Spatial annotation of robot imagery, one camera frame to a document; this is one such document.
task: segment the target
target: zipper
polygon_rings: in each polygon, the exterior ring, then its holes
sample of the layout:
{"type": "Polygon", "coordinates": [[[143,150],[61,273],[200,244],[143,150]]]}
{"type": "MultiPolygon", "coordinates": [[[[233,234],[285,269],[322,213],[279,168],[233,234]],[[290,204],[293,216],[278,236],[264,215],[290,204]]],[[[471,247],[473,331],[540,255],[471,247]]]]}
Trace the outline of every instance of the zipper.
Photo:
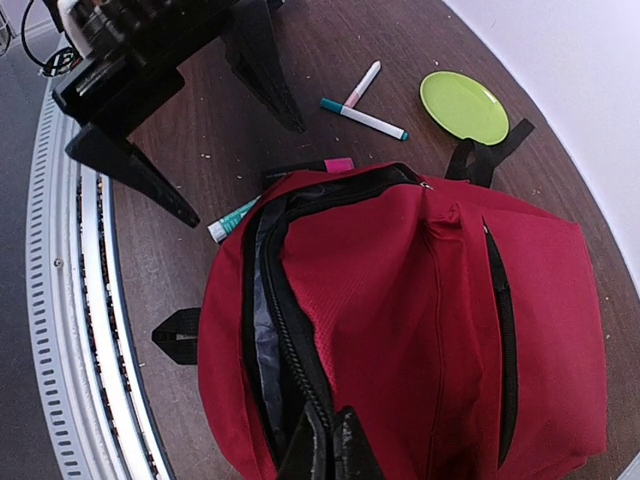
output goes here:
{"type": "Polygon", "coordinates": [[[486,225],[484,230],[502,339],[502,407],[498,449],[498,467],[501,467],[511,448],[518,419],[518,352],[515,316],[507,272],[498,246],[486,225]]]}
{"type": "Polygon", "coordinates": [[[255,352],[252,301],[255,262],[260,262],[267,306],[278,332],[281,359],[291,372],[295,386],[302,397],[316,411],[320,423],[327,433],[327,438],[331,438],[334,416],[332,394],[315,347],[314,328],[297,304],[279,261],[279,253],[291,222],[330,208],[359,203],[377,197],[388,188],[401,184],[431,188],[421,182],[421,179],[408,167],[396,164],[354,177],[316,184],[290,192],[286,195],[288,210],[276,220],[266,233],[262,248],[257,254],[258,258],[256,258],[254,247],[261,212],[256,214],[247,226],[243,276],[243,356],[265,437],[276,465],[279,464],[278,457],[282,456],[282,452],[279,452],[280,449],[275,444],[273,428],[266,414],[264,399],[261,398],[262,389],[255,352]],[[373,187],[363,188],[372,183],[375,184],[373,187]]]}

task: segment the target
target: gray floor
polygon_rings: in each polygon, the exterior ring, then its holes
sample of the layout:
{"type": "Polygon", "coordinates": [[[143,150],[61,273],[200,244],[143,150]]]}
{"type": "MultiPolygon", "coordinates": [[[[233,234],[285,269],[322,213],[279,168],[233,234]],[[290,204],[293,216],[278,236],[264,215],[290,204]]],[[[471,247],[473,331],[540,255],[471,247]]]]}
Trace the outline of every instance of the gray floor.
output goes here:
{"type": "MultiPolygon", "coordinates": [[[[30,42],[41,60],[55,32],[30,42]]],[[[0,57],[0,479],[61,478],[33,370],[24,280],[24,234],[33,139],[46,79],[14,45],[0,57]]]]}

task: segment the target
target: bag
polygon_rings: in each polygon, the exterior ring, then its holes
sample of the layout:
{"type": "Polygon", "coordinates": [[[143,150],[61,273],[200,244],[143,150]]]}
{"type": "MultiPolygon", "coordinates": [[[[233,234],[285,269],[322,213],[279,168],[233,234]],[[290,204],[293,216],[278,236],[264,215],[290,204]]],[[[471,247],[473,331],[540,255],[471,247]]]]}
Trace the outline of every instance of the bag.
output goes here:
{"type": "MultiPolygon", "coordinates": [[[[450,177],[482,170],[460,150],[450,177]]],[[[215,259],[198,368],[247,479],[557,479],[605,449],[580,227],[401,164],[263,195],[215,259]]]]}

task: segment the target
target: green plate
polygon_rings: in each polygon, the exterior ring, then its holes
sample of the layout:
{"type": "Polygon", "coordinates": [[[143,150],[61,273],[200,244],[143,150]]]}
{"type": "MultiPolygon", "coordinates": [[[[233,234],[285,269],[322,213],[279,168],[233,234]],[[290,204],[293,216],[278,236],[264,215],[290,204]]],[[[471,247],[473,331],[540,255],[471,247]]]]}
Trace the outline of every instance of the green plate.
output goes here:
{"type": "Polygon", "coordinates": [[[498,99],[484,86],[455,72],[435,72],[420,84],[429,115],[458,138],[495,145],[507,137],[509,119],[498,99]]]}

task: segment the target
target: brown table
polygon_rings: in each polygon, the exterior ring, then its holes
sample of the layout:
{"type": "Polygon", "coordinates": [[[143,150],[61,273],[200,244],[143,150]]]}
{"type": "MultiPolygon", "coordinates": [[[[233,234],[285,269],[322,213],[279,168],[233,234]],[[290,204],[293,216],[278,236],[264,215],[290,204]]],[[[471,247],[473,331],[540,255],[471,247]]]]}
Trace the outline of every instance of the brown table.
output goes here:
{"type": "Polygon", "coordinates": [[[150,340],[153,328],[172,312],[201,302],[217,251],[206,225],[259,194],[259,173],[269,167],[351,156],[358,165],[403,161],[418,172],[441,176],[456,140],[426,115],[418,86],[435,70],[452,70],[487,85],[513,124],[526,117],[537,127],[500,167],[494,188],[580,222],[584,229],[606,337],[609,450],[571,478],[615,478],[640,449],[640,303],[602,214],[533,102],[439,1],[290,0],[277,13],[275,29],[307,133],[287,132],[269,115],[231,74],[216,41],[181,67],[186,88],[133,136],[179,186],[203,224],[191,230],[145,197],[116,186],[133,334],[177,477],[237,477],[208,430],[196,369],[174,365],[150,340]],[[408,142],[318,107],[323,96],[344,100],[376,59],[382,72],[358,108],[409,131],[408,142]]]}

